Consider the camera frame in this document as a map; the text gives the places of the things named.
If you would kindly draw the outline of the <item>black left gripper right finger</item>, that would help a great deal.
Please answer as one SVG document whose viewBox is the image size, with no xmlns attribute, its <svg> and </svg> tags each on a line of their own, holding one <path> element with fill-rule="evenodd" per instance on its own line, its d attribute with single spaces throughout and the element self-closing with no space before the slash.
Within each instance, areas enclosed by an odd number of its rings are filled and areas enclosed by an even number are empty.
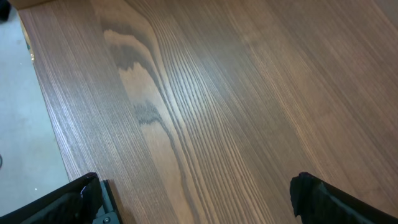
<svg viewBox="0 0 398 224">
<path fill-rule="evenodd" d="M 294 215 L 302 223 L 390 223 L 397 218 L 347 194 L 308 172 L 290 181 Z"/>
</svg>

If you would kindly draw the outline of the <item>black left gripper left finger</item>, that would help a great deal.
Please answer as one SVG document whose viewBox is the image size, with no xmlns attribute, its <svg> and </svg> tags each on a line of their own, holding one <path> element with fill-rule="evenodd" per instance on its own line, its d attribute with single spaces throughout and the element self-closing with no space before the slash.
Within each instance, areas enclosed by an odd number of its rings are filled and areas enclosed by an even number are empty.
<svg viewBox="0 0 398 224">
<path fill-rule="evenodd" d="M 89 172 L 2 216 L 1 223 L 120 224 L 121 216 L 109 181 Z"/>
</svg>

